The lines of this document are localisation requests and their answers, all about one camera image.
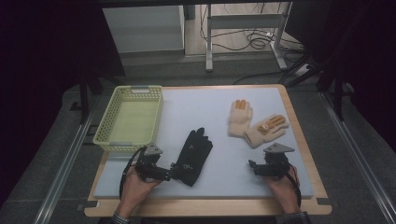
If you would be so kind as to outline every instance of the wrist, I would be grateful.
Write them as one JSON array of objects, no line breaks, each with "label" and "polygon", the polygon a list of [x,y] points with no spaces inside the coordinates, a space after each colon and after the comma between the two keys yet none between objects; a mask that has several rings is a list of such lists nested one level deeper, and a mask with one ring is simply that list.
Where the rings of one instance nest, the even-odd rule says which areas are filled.
[{"label": "wrist", "polygon": [[120,217],[123,218],[129,218],[136,208],[137,204],[125,204],[125,203],[120,203],[116,212]]},{"label": "wrist", "polygon": [[300,213],[301,209],[297,203],[283,203],[281,204],[285,214]]},{"label": "wrist", "polygon": [[262,138],[263,135],[257,130],[257,126],[246,129],[244,132],[244,137],[248,144],[253,148],[258,147],[264,142]]},{"label": "wrist", "polygon": [[248,124],[231,123],[228,134],[233,136],[244,136],[244,131],[248,128]]},{"label": "wrist", "polygon": [[311,224],[311,219],[309,218],[308,214],[306,212],[299,212],[299,213],[293,213],[293,214],[286,214],[283,216],[285,223],[290,223],[290,224],[300,224],[300,223],[306,223],[306,224]]}]

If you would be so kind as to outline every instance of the wire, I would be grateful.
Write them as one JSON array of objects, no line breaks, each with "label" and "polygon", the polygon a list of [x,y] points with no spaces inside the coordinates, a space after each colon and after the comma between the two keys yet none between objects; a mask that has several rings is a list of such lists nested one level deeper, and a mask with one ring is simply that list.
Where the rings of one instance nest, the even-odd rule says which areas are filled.
[{"label": "wire", "polygon": [[[227,11],[227,13],[230,14],[230,12],[227,10],[226,4],[224,4],[223,6],[224,6],[224,9]],[[265,7],[265,3],[263,3],[262,8],[260,9],[260,13],[261,14],[263,12],[264,7]],[[200,18],[200,23],[201,23],[200,36],[205,41],[207,41],[207,37],[205,36],[205,32],[204,32],[204,20],[205,20],[205,15],[206,15],[206,12],[207,12],[207,8],[208,8],[208,6],[205,7],[205,11],[204,11],[204,14],[203,14],[202,5],[200,5],[200,16],[201,16],[201,18]],[[255,8],[259,9],[259,3],[257,3],[256,6],[251,10],[251,13],[253,13]],[[253,30],[251,30],[251,29],[243,29],[243,30],[234,31],[234,32],[227,32],[227,33],[223,33],[223,34],[219,34],[219,35],[212,35],[211,37],[214,38],[214,37],[221,36],[221,35],[231,35],[231,34],[237,34],[237,33],[244,33],[246,31],[248,31],[248,32],[251,31],[250,34],[246,35],[248,43],[247,43],[246,46],[244,46],[244,47],[242,47],[240,49],[231,49],[231,48],[228,48],[228,47],[223,46],[221,44],[213,44],[213,43],[212,43],[212,46],[218,46],[218,47],[221,47],[221,48],[224,48],[224,49],[228,49],[228,50],[233,50],[233,51],[246,49],[248,47],[252,47],[254,49],[264,49],[272,41],[272,38],[269,38],[266,35],[257,34],[256,32],[268,33],[268,32],[266,32],[264,30],[259,30],[259,29],[253,29]]]},{"label": "wire", "polygon": [[237,79],[235,82],[233,82],[232,85],[236,85],[236,83],[238,83],[238,82],[240,82],[240,81],[242,81],[244,79],[251,78],[251,77],[260,77],[260,76],[266,76],[266,75],[276,75],[276,74],[282,74],[282,73],[284,73],[284,72],[282,71],[282,72],[261,73],[261,74],[250,75],[250,76],[247,76],[247,77],[241,77],[241,78]]},{"label": "wire", "polygon": [[265,8],[265,3],[262,3],[262,10],[260,10],[260,14],[264,12],[264,8]]},{"label": "wire", "polygon": [[279,2],[279,6],[277,7],[277,12],[276,13],[279,13],[279,10],[280,10],[280,5],[282,4],[282,2]]},{"label": "wire", "polygon": [[121,176],[121,180],[120,180],[120,189],[119,189],[120,198],[121,198],[122,191],[123,191],[123,184],[124,184],[125,179],[126,179],[126,174],[128,173],[129,168],[132,166],[132,162],[134,161],[134,157],[136,157],[136,155],[137,155],[138,153],[144,153],[144,152],[146,151],[146,148],[147,148],[147,147],[141,147],[141,148],[139,148],[139,149],[134,153],[134,155],[132,156],[132,158],[129,159],[129,161],[128,161],[128,163],[126,164],[124,170],[122,171],[122,176]]},{"label": "wire", "polygon": [[301,192],[300,192],[300,186],[298,183],[298,177],[297,177],[296,171],[294,170],[293,165],[291,165],[290,163],[289,163],[289,165],[293,169],[294,175],[296,176],[296,180],[294,180],[294,178],[289,173],[285,173],[285,176],[288,178],[288,180],[294,186],[294,190],[296,191],[296,194],[297,194],[297,204],[300,207],[301,206]]}]

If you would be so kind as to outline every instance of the black glove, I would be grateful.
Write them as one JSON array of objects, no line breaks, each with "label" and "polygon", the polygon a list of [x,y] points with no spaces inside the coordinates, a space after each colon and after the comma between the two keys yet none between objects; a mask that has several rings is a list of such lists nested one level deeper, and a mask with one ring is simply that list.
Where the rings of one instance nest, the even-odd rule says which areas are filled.
[{"label": "black glove", "polygon": [[172,178],[181,180],[192,187],[198,179],[202,167],[213,145],[204,136],[205,129],[192,130],[181,149],[177,162],[172,163]]}]

